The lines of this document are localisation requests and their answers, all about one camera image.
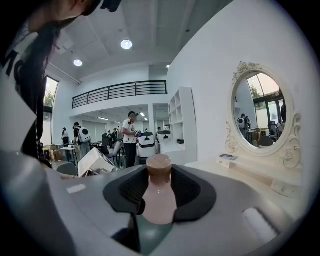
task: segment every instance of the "oval mirror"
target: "oval mirror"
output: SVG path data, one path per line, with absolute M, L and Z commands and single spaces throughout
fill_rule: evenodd
M 249 144 L 272 146 L 281 137 L 287 119 L 281 88 L 267 74 L 248 73 L 238 84 L 233 115 L 238 132 Z

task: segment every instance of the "small card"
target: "small card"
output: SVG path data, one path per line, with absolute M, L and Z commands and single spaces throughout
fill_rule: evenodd
M 231 154 L 222 154 L 222 155 L 219 155 L 219 157 L 221 158 L 224 158 L 224 159 L 228 159 L 228 160 L 236 160 L 238 157 L 237 156 L 233 156 Z

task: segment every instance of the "recessed light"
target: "recessed light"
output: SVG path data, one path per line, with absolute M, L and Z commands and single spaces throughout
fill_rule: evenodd
M 125 50 L 129 50 L 132 47 L 132 42 L 129 40 L 123 40 L 121 42 L 121 47 Z
M 80 59 L 76 59 L 73 64 L 77 67 L 81 67 L 82 66 L 82 61 Z

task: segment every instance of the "white cabinet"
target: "white cabinet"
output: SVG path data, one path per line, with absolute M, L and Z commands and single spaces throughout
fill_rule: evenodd
M 168 104 L 171 141 L 160 143 L 162 154 L 168 155 L 172 163 L 185 165 L 198 160 L 198 137 L 192 89 L 180 87 Z

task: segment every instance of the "fluorescent light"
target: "fluorescent light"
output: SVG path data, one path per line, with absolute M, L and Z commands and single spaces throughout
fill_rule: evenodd
M 132 42 L 129 40 L 123 40 L 121 42 L 121 47 L 125 50 L 129 50 L 132 47 Z
M 76 59 L 73 64 L 77 67 L 81 67 L 82 66 L 82 61 L 80 59 Z

